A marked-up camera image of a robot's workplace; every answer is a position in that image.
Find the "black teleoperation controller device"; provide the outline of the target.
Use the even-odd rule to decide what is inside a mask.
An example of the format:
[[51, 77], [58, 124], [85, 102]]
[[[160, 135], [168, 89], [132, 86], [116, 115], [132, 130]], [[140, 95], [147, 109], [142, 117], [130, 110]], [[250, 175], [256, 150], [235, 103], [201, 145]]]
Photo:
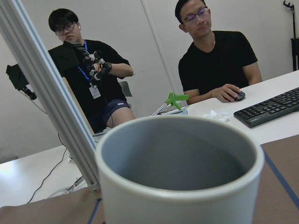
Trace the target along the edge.
[[112, 64], [106, 62], [101, 57], [100, 51], [95, 51], [94, 53], [90, 54], [85, 47], [78, 42], [64, 41], [63, 45], [81, 53], [83, 57], [83, 63], [86, 64], [86, 69], [89, 71], [89, 76], [87, 76], [83, 70], [81, 70], [81, 72], [87, 77], [90, 86], [94, 86], [97, 81], [102, 80], [103, 77], [110, 73]]

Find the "seated operator with glasses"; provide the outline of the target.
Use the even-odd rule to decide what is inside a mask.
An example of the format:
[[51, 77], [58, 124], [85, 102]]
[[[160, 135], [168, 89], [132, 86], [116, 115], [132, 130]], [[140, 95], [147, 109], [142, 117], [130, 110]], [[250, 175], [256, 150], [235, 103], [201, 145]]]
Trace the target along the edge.
[[79, 65], [65, 74], [93, 132], [135, 119], [118, 82], [133, 75], [128, 60], [101, 41], [83, 39], [78, 17], [69, 9], [54, 10], [48, 22], [59, 40], [79, 43], [86, 53], [104, 60], [104, 63], [94, 63], [79, 58]]

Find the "white ribbed HOME mug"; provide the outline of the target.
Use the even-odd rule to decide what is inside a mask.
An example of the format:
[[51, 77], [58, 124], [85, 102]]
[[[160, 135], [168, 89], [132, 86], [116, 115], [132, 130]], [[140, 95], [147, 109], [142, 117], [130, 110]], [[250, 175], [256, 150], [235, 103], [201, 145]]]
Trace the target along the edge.
[[113, 128], [96, 149], [108, 224], [250, 224], [261, 146], [212, 119], [164, 115]]

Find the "metal grabber tool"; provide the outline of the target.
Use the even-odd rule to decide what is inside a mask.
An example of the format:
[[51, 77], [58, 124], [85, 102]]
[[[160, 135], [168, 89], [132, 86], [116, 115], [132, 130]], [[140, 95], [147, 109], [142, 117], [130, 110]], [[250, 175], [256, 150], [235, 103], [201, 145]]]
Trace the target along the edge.
[[171, 105], [171, 106], [175, 106], [178, 109], [178, 112], [182, 112], [182, 108], [181, 106], [178, 104], [178, 101], [182, 101], [182, 100], [188, 100], [189, 99], [189, 95], [188, 94], [184, 94], [184, 95], [177, 95], [173, 92], [171, 92], [168, 96], [168, 99], [165, 100], [165, 102], [159, 106], [151, 115], [152, 116], [156, 116], [160, 113], [160, 111], [162, 109], [164, 109], [166, 106]]

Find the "seated person black shirt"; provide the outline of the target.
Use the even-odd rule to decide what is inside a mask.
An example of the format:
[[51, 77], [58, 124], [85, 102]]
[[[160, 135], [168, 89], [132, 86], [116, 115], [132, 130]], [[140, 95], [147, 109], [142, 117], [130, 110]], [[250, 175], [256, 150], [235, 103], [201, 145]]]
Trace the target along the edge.
[[179, 60], [178, 73], [187, 104], [210, 98], [234, 102], [241, 88], [262, 81], [256, 55], [239, 31], [213, 31], [203, 0], [180, 0], [175, 16], [193, 42]]

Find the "black keyboard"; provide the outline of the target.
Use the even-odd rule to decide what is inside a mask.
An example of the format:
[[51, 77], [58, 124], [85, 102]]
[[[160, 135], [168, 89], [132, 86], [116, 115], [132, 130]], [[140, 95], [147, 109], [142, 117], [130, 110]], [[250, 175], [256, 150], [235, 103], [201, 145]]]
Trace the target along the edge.
[[295, 88], [268, 100], [234, 112], [234, 117], [253, 128], [299, 110], [299, 89]]

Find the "grey aluminium post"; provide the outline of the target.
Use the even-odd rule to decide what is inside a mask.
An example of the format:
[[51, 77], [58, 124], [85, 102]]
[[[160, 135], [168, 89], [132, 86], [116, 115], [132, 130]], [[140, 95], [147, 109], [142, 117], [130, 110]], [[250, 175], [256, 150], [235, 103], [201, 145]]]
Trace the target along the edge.
[[0, 32], [87, 185], [99, 190], [95, 140], [20, 0], [0, 2]]

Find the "computer mouse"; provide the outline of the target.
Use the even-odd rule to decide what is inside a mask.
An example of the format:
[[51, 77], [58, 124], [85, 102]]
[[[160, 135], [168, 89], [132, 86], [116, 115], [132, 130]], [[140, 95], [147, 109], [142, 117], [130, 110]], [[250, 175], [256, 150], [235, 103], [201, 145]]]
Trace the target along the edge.
[[234, 102], [239, 102], [245, 99], [246, 94], [243, 91], [235, 93], [237, 94], [236, 97], [233, 97], [231, 94], [228, 93], [228, 95], [234, 99]]

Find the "black tripod stand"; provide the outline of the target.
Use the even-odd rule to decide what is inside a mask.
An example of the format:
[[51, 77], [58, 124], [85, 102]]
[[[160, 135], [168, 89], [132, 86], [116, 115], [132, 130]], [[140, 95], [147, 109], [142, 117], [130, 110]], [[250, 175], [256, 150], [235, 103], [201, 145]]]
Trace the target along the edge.
[[292, 48], [292, 68], [293, 71], [299, 69], [299, 38], [296, 36], [296, 22], [295, 22], [295, 6], [294, 4], [283, 1], [283, 5], [290, 9], [292, 13], [292, 30], [293, 37], [291, 38], [291, 48]]

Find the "crumpled white tissue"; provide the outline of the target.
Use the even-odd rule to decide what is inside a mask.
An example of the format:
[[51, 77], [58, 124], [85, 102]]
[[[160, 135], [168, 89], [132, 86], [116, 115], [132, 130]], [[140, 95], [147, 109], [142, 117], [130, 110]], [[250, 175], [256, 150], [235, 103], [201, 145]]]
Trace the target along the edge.
[[211, 110], [209, 114], [204, 114], [202, 118], [228, 123], [232, 117], [229, 112], [216, 112]]

